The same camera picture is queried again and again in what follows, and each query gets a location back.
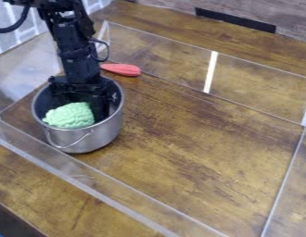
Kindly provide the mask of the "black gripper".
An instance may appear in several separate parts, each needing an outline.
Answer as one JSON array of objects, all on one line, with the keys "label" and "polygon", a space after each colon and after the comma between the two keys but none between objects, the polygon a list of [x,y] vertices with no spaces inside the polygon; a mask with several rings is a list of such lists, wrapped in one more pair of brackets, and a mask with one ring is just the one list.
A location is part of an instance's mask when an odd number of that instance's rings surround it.
[{"label": "black gripper", "polygon": [[110,115],[111,80],[99,74],[94,53],[62,58],[63,75],[47,79],[50,94],[61,102],[90,102],[95,122]]}]

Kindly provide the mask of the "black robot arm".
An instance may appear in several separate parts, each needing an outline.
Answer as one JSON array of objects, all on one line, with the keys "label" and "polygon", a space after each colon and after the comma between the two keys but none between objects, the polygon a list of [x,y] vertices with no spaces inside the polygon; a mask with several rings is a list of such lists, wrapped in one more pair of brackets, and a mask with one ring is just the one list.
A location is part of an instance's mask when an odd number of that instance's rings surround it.
[{"label": "black robot arm", "polygon": [[99,74],[99,63],[107,56],[98,57],[94,44],[109,46],[97,40],[93,22],[81,0],[2,0],[23,11],[19,19],[0,33],[17,30],[26,20],[30,8],[35,8],[39,18],[57,44],[57,53],[62,65],[62,76],[47,79],[51,100],[54,102],[85,101],[90,104],[94,121],[109,116],[110,81]]}]

